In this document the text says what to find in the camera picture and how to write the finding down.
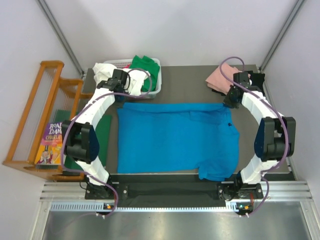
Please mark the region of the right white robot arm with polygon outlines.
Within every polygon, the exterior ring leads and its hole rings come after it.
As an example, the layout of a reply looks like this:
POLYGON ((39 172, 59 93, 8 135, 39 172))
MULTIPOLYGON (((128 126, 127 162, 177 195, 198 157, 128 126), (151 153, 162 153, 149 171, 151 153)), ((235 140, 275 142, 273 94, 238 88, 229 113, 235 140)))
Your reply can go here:
POLYGON ((231 108, 242 105, 258 123, 253 144, 254 155, 248 165, 238 172, 233 184, 234 194, 239 198, 245 198, 268 171, 278 168, 280 162, 293 155, 296 120, 275 110, 262 91, 250 83, 248 73, 235 73, 233 83, 224 104, 231 108))

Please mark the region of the white t-shirt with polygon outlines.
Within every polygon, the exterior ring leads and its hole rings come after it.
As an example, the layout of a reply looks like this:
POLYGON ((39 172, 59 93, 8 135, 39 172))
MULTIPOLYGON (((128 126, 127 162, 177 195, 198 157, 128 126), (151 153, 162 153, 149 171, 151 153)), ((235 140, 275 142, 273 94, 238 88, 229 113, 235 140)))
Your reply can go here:
POLYGON ((131 68, 117 68, 109 63, 96 63, 93 67, 96 86, 98 86, 101 81, 107 81, 111 78, 114 70, 123 70, 124 72, 129 73, 130 80, 127 78, 126 84, 124 85, 124 91, 132 96, 139 96, 142 93, 142 87, 145 80, 149 82, 148 71, 144 72, 137 69, 131 71, 131 68))

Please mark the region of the blue t-shirt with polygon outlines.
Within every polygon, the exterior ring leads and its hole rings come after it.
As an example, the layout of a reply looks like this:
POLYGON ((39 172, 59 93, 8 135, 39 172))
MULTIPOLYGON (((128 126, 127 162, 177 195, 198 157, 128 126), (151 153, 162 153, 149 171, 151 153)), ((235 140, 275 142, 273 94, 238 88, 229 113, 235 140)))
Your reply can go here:
POLYGON ((120 174, 197 170, 223 181, 239 162, 239 132, 221 103, 125 103, 117 110, 120 174))

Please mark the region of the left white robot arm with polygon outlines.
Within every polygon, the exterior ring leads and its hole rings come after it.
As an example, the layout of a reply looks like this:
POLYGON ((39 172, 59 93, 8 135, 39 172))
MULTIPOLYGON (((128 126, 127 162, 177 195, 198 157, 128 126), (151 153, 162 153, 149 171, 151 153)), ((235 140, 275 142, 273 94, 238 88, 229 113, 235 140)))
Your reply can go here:
POLYGON ((99 159, 100 144, 96 127, 106 110, 125 96, 125 86, 131 81, 129 74, 115 69, 107 80, 97 84, 93 96, 72 120, 61 124, 62 148, 61 166, 68 171, 83 173, 92 189, 102 198, 109 198, 116 192, 110 181, 110 174, 99 159))

